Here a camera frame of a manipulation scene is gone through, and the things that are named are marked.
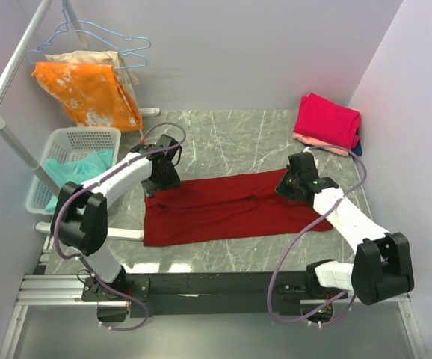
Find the dark red t shirt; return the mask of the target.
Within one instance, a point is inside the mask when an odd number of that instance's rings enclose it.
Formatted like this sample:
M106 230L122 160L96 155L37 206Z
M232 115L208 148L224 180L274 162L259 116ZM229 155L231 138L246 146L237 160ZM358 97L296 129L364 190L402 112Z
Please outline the dark red t shirt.
M283 169L186 180L145 200L144 245L166 247L297 233L318 218L275 192Z

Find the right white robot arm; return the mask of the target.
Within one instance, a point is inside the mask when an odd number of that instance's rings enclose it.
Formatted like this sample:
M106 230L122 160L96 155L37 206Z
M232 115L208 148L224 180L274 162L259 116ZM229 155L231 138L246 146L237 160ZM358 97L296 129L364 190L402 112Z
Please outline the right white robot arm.
M289 156L276 193L309 204L333 225L355 254L352 263L324 260L308 265L304 282L308 295L322 298L334 288L353 292L363 304L372 305L413 290L407 237L377 225L333 179L320 177L311 153Z

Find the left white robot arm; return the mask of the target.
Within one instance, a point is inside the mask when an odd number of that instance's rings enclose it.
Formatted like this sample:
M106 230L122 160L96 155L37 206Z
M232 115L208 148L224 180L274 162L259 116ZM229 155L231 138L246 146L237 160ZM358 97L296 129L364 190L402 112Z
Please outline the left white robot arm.
M124 268L105 244L108 209L138 184L147 197L179 187L173 158L181 152L180 142L161 135L154 144L133 147L103 174L81 185L67 182L60 189L51 223L57 252L65 259L81 260L100 278L99 291L108 300L116 301L126 291Z

